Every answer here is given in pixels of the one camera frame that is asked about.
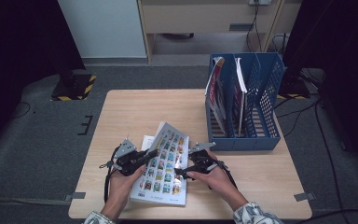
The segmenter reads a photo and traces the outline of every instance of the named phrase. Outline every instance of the magazine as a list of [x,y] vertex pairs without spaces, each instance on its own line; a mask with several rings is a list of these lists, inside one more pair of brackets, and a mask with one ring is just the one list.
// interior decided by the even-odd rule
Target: magazine
[[220,79],[220,73],[225,62],[223,57],[213,58],[214,67],[209,77],[206,87],[206,101],[213,111],[213,115],[217,120],[220,130],[224,135],[227,134],[227,119],[225,110],[225,101],[223,93],[223,83]]
[[145,136],[142,146],[158,155],[147,164],[143,175],[132,186],[130,200],[145,203],[186,204],[186,180],[174,168],[185,169],[189,137],[167,122],[161,122],[156,136]]
[[245,131],[243,130],[244,126],[242,124],[245,122],[245,108],[247,106],[246,94],[248,93],[245,81],[243,79],[243,74],[241,70],[241,58],[235,58],[235,64],[237,67],[237,76],[235,77],[234,85],[234,101],[232,107],[232,113],[234,117],[234,127],[237,129],[237,137],[244,137]]

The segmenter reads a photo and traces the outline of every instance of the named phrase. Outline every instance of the person's right hand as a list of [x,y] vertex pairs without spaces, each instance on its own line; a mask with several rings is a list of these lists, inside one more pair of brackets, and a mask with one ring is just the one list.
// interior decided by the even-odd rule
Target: person's right hand
[[[208,151],[208,154],[214,160],[217,160],[216,156],[212,152]],[[187,172],[186,174],[191,178],[207,184],[228,203],[233,211],[248,203],[246,198],[243,197],[243,195],[231,183],[226,175],[226,172],[218,166],[212,169],[212,171],[208,174],[202,174],[199,172]]]

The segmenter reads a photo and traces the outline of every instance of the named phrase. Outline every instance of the gray carpet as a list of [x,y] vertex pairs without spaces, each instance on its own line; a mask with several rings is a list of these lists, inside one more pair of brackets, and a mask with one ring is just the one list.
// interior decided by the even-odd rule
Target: gray carpet
[[[89,67],[88,71],[97,78],[87,100],[50,101],[58,76],[44,78],[23,91],[23,103],[13,114],[16,118],[7,124],[0,136],[0,198],[44,199],[56,203],[74,192],[108,91],[204,88],[208,76],[207,66],[110,66]],[[306,100],[290,100],[279,106],[276,114],[280,116],[305,108],[317,98],[314,95]],[[358,158],[354,152],[340,148],[325,111],[319,107],[318,113],[333,156],[343,207],[358,209]],[[88,122],[86,116],[92,116],[89,131],[86,135],[78,135],[85,131],[82,123]],[[313,214],[337,211],[339,204],[332,168],[314,107],[304,111],[296,124],[296,114],[279,118],[279,122],[283,133],[289,133],[296,125],[286,136],[286,142],[305,191],[316,196],[310,201]],[[0,203],[0,223],[80,223],[81,220],[68,217],[68,209],[68,204]],[[358,212],[346,216],[350,223],[358,223]],[[285,223],[296,222],[285,220]],[[310,223],[345,222],[338,214]]]

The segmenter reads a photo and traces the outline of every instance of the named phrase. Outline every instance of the yellow and black hazard tape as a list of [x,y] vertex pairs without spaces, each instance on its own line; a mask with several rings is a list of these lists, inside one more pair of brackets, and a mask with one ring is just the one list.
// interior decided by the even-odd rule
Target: yellow and black hazard tape
[[51,96],[51,100],[52,101],[85,100],[89,96],[89,93],[92,89],[92,85],[94,85],[94,81],[95,81],[96,77],[97,76],[90,76],[89,83],[88,83],[87,87],[85,88],[83,94],[78,95],[78,96],[66,96],[66,95],[56,96],[56,97]]
[[307,94],[278,94],[277,99],[308,99]]

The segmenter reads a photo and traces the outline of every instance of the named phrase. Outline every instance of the sleeve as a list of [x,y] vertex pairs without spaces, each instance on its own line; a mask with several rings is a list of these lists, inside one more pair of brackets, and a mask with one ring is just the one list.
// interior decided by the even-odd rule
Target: sleeve
[[234,212],[236,224],[283,224],[275,215],[265,213],[257,203],[247,203]]
[[84,224],[116,224],[114,221],[110,220],[106,216],[98,212],[91,212],[89,216],[84,221]]

